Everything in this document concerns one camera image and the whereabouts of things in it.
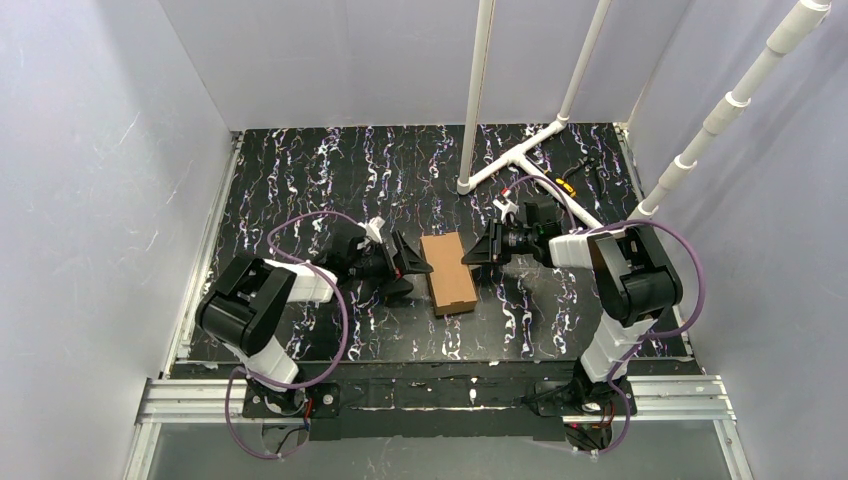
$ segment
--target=cable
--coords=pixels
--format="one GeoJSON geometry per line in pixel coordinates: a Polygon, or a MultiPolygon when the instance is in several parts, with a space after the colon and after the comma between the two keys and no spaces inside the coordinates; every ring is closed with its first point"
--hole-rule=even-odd
{"type": "Polygon", "coordinates": [[[656,333],[646,333],[639,337],[636,341],[636,344],[624,354],[623,357],[610,369],[607,374],[607,385],[612,388],[618,395],[621,397],[622,402],[624,403],[624,426],[621,429],[621,433],[613,440],[606,448],[602,448],[597,450],[598,454],[601,453],[609,453],[618,447],[621,442],[624,440],[624,437],[627,435],[627,431],[630,429],[630,417],[632,416],[630,412],[630,401],[627,398],[627,395],[624,394],[624,391],[618,387],[615,383],[613,383],[613,379],[615,378],[615,373],[624,365],[630,357],[632,357],[639,348],[642,346],[642,342],[645,340],[653,340],[653,339],[662,339],[675,337],[680,335],[681,333],[689,330],[692,325],[694,325],[695,321],[698,320],[698,317],[701,316],[701,311],[704,309],[704,301],[706,300],[707,295],[707,286],[706,286],[706,278],[704,275],[704,266],[701,263],[701,259],[698,258],[698,254],[695,252],[695,247],[689,243],[688,240],[683,238],[683,235],[678,233],[675,230],[661,224],[657,223],[653,220],[624,220],[622,222],[614,223],[612,225],[607,225],[605,227],[601,227],[598,231],[606,231],[606,230],[615,230],[618,228],[627,227],[630,225],[649,225],[654,228],[659,228],[660,230],[668,233],[675,240],[680,242],[680,245],[686,250],[689,254],[689,257],[692,259],[692,263],[695,265],[695,276],[698,278],[698,299],[695,301],[695,308],[692,310],[692,314],[689,316],[689,320],[687,320],[683,325],[674,330],[669,330],[667,332],[656,332],[656,333]]]}
{"type": "Polygon", "coordinates": [[[312,413],[312,399],[309,399],[309,405],[306,406],[306,413],[303,414],[303,428],[309,431],[309,414],[312,413]]]}
{"type": "MultiPolygon", "coordinates": [[[[249,454],[249,455],[251,455],[255,458],[259,458],[259,459],[263,459],[263,460],[274,460],[276,458],[281,458],[282,456],[290,455],[290,454],[294,453],[295,451],[297,451],[297,449],[300,448],[300,447],[299,446],[295,447],[293,450],[286,452],[285,454],[275,453],[275,454],[271,455],[271,454],[259,453],[255,450],[253,450],[252,448],[248,447],[247,444],[244,443],[244,441],[238,436],[238,433],[236,432],[235,427],[233,427],[233,422],[230,419],[230,394],[232,393],[233,382],[235,381],[236,375],[238,375],[239,373],[242,373],[244,375],[250,375],[250,376],[256,378],[257,380],[262,381],[265,384],[272,385],[272,386],[275,386],[275,387],[278,387],[278,388],[297,390],[297,389],[301,389],[301,388],[311,387],[313,385],[321,383],[325,378],[330,376],[330,374],[333,372],[333,370],[336,369],[339,362],[341,361],[341,358],[344,355],[345,347],[347,346],[347,334],[348,334],[347,307],[345,306],[345,303],[344,303],[344,296],[342,295],[341,290],[339,290],[339,287],[336,286],[336,282],[334,282],[320,268],[312,265],[311,263],[306,262],[303,259],[295,257],[294,255],[289,255],[288,253],[280,250],[273,243],[274,235],[281,232],[283,229],[285,229],[289,225],[291,225],[295,222],[298,222],[300,220],[303,220],[304,218],[314,217],[314,216],[318,216],[318,215],[321,215],[321,216],[332,215],[332,216],[336,216],[336,217],[341,217],[341,218],[344,218],[345,220],[350,221],[351,223],[353,223],[355,225],[357,224],[356,220],[352,219],[351,217],[349,217],[349,216],[347,216],[343,213],[333,212],[331,210],[321,210],[321,211],[318,211],[318,212],[304,213],[303,215],[299,215],[295,218],[287,220],[285,223],[283,223],[279,227],[271,230],[271,232],[268,234],[268,245],[270,245],[272,251],[278,253],[279,255],[286,258],[287,260],[291,260],[291,261],[295,261],[295,262],[304,264],[307,268],[309,268],[310,270],[315,272],[316,275],[321,277],[321,279],[323,279],[325,282],[327,282],[327,284],[333,290],[333,295],[335,295],[336,300],[338,300],[339,308],[341,309],[341,312],[342,312],[342,336],[341,336],[341,340],[339,341],[339,351],[336,352],[336,355],[333,357],[333,361],[330,362],[330,366],[328,366],[327,369],[324,370],[323,373],[321,373],[317,377],[313,378],[312,380],[308,380],[306,382],[292,383],[292,384],[278,382],[276,380],[273,380],[271,378],[266,377],[265,375],[262,375],[262,374],[259,374],[259,373],[254,373],[254,372],[249,372],[247,370],[247,368],[243,367],[243,366],[238,366],[238,367],[234,368],[233,371],[230,372],[230,379],[227,382],[227,392],[226,392],[226,395],[224,397],[224,418],[226,419],[227,428],[230,431],[230,435],[233,437],[233,440],[236,442],[236,444],[238,444],[238,446],[241,447],[241,449],[244,450],[247,454],[249,454]]],[[[311,409],[311,407],[312,407],[312,403],[311,403],[311,400],[310,400],[310,404],[307,407],[306,416],[309,415],[309,410],[311,409]]],[[[306,416],[304,417],[304,424],[306,425],[306,427],[304,427],[304,428],[308,428],[306,416]]]]}
{"type": "Polygon", "coordinates": [[[271,385],[271,386],[274,386],[274,387],[278,387],[278,388],[285,388],[285,389],[291,388],[291,389],[297,390],[297,389],[300,389],[300,388],[311,387],[313,385],[317,385],[317,384],[321,383],[325,378],[329,377],[330,374],[333,373],[333,370],[335,370],[336,367],[339,365],[339,362],[341,362],[341,360],[342,360],[342,356],[344,356],[345,347],[347,347],[347,334],[348,334],[347,307],[345,306],[345,303],[344,303],[344,296],[342,296],[342,292],[341,292],[341,290],[339,290],[339,287],[336,286],[336,282],[334,282],[332,279],[330,279],[330,277],[328,277],[327,274],[324,273],[320,268],[312,265],[311,263],[306,262],[306,260],[295,257],[294,255],[290,255],[290,254],[280,250],[279,247],[274,245],[274,240],[273,240],[274,235],[280,233],[286,227],[288,227],[289,225],[291,225],[295,222],[299,222],[299,221],[303,220],[304,218],[315,217],[315,216],[319,216],[319,215],[320,216],[330,215],[330,216],[335,216],[335,217],[341,217],[341,218],[344,218],[345,220],[353,223],[354,225],[358,225],[356,220],[352,219],[351,217],[349,217],[349,216],[347,216],[343,213],[334,212],[332,210],[321,210],[321,211],[318,211],[318,212],[308,212],[308,213],[304,213],[303,215],[298,215],[297,217],[289,219],[285,223],[280,225],[279,227],[276,227],[275,229],[271,230],[271,232],[268,233],[268,237],[267,237],[268,245],[271,247],[271,250],[274,253],[280,255],[281,257],[285,258],[286,260],[302,263],[303,265],[308,267],[310,270],[315,272],[316,275],[318,275],[325,282],[327,282],[327,284],[330,286],[330,288],[333,289],[333,294],[336,296],[336,300],[338,300],[339,308],[341,309],[341,312],[342,312],[342,338],[341,338],[341,341],[339,342],[339,350],[338,350],[338,352],[336,352],[336,355],[333,356],[333,360],[330,362],[330,366],[327,367],[327,369],[324,370],[324,372],[321,375],[318,375],[317,377],[313,378],[312,380],[308,380],[306,382],[301,382],[301,383],[282,383],[282,382],[278,382],[274,379],[268,378],[265,375],[262,375],[262,374],[259,374],[259,373],[248,372],[248,375],[250,375],[250,376],[252,376],[252,377],[254,377],[258,380],[261,380],[262,383],[265,383],[267,385],[271,385]]]}
{"type": "Polygon", "coordinates": [[[519,183],[526,182],[527,180],[530,180],[531,178],[535,179],[535,180],[542,180],[543,182],[546,182],[548,185],[550,185],[551,188],[556,190],[557,195],[559,195],[559,198],[561,200],[560,203],[562,203],[562,206],[565,207],[565,211],[568,212],[568,219],[569,219],[569,221],[571,221],[571,230],[577,231],[577,221],[574,219],[574,213],[572,213],[571,207],[568,206],[568,200],[566,200],[566,198],[568,198],[568,197],[565,196],[565,192],[563,192],[562,189],[559,188],[559,186],[556,183],[554,183],[550,178],[544,177],[542,175],[525,175],[525,176],[519,178],[518,180],[512,182],[512,185],[506,187],[506,189],[504,189],[504,190],[512,190],[512,188],[515,187],[516,185],[518,185],[519,183]]]}
{"type": "Polygon", "coordinates": [[[288,433],[286,433],[286,436],[285,436],[285,437],[283,437],[283,441],[282,441],[282,442],[280,442],[280,446],[279,446],[279,447],[277,447],[277,451],[276,451],[276,452],[274,452],[274,453],[276,453],[277,455],[281,455],[281,454],[280,454],[280,450],[282,450],[282,449],[283,449],[283,445],[285,445],[285,444],[286,444],[286,440],[288,440],[288,439],[289,439],[289,437],[290,437],[290,436],[291,436],[294,432],[302,432],[302,431],[304,431],[304,430],[306,430],[306,428],[304,428],[304,427],[297,427],[297,428],[292,428],[291,430],[289,430],[289,431],[288,431],[288,433]]]}

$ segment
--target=vertical pipe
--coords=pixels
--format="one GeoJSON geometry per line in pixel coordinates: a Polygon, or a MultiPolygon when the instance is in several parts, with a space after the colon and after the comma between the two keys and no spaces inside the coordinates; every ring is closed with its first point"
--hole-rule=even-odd
{"type": "Polygon", "coordinates": [[[474,56],[471,61],[471,82],[468,87],[468,107],[465,111],[462,157],[456,185],[457,192],[461,195],[471,191],[468,178],[471,176],[471,157],[474,154],[474,137],[477,133],[477,117],[480,114],[480,97],[483,96],[483,78],[486,76],[486,57],[489,54],[494,11],[495,0],[480,0],[477,7],[477,31],[474,34],[474,56]]]}
{"type": "Polygon", "coordinates": [[[689,142],[683,153],[675,157],[660,176],[657,186],[639,202],[628,218],[651,218],[657,212],[660,202],[692,173],[698,163],[698,157],[748,108],[751,95],[762,85],[780,60],[815,30],[829,12],[828,0],[798,0],[766,40],[766,48],[760,56],[751,64],[733,90],[719,100],[704,120],[698,134],[689,142]]]}
{"type": "Polygon", "coordinates": [[[577,96],[577,89],[580,88],[583,74],[586,73],[586,67],[589,65],[592,50],[595,49],[595,43],[601,34],[601,26],[604,24],[610,3],[612,3],[612,0],[599,0],[598,6],[595,8],[595,15],[592,17],[592,23],[589,25],[589,32],[586,33],[586,40],[583,41],[583,48],[580,50],[580,56],[577,58],[577,65],[574,67],[571,82],[569,82],[568,90],[565,92],[562,108],[560,108],[559,115],[557,115],[557,120],[563,123],[568,121],[568,116],[571,113],[571,105],[577,96]]]}

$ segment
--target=cardboard box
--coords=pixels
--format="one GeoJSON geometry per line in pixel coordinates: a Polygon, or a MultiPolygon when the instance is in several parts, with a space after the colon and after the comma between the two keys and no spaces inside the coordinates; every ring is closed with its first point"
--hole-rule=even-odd
{"type": "Polygon", "coordinates": [[[462,264],[464,254],[456,232],[421,237],[421,256],[433,267],[427,277],[437,316],[470,312],[477,305],[477,288],[468,265],[462,264]]]}

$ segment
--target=black marbled floor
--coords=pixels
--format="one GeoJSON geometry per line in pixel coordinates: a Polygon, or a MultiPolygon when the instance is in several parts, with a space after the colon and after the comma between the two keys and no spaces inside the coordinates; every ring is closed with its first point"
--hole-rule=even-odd
{"type": "MultiPolygon", "coordinates": [[[[481,126],[472,170],[542,127],[481,126]]],[[[460,126],[247,131],[208,281],[237,252],[273,257],[265,240],[271,229],[322,209],[357,220],[380,215],[386,234],[397,229],[416,249],[422,234],[451,231],[460,232],[464,247],[470,248],[496,214],[493,196],[523,173],[501,171],[470,195],[458,196],[461,137],[460,126]]],[[[577,201],[604,223],[626,218],[637,201],[612,125],[569,125],[528,156],[543,170],[564,173],[578,168],[586,155],[596,160],[569,179],[577,201]]],[[[517,193],[519,200],[538,195],[528,184],[517,193]]],[[[278,245],[309,258],[327,241],[332,222],[304,221],[278,238],[278,245]]],[[[349,288],[345,359],[573,360],[591,341],[601,308],[590,272],[551,270],[518,258],[500,270],[477,269],[473,277],[480,297],[476,310],[443,318],[433,315],[424,277],[410,277],[414,292],[392,308],[349,288]]],[[[336,305],[289,305],[277,336],[295,359],[326,360],[338,349],[340,331],[336,305]]],[[[678,338],[647,345],[642,355],[682,356],[685,349],[678,338]]],[[[197,330],[190,359],[234,357],[197,330]]]]}

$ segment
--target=white wall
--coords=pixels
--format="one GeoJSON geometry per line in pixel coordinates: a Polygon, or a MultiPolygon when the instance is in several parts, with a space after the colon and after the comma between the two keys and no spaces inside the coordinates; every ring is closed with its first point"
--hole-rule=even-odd
{"type": "MultiPolygon", "coordinates": [[[[231,130],[458,124],[477,0],[160,0],[231,130]]],[[[481,122],[559,111],[597,0],[499,0],[481,122]]],[[[574,105],[625,121],[689,0],[613,3],[574,105]]]]}
{"type": "MultiPolygon", "coordinates": [[[[657,216],[704,261],[695,353],[727,384],[757,478],[848,471],[848,9],[834,3],[657,216]]],[[[646,190],[793,4],[693,3],[631,123],[646,190]]]]}
{"type": "Polygon", "coordinates": [[[0,477],[118,478],[230,149],[155,0],[0,9],[0,477]]]}

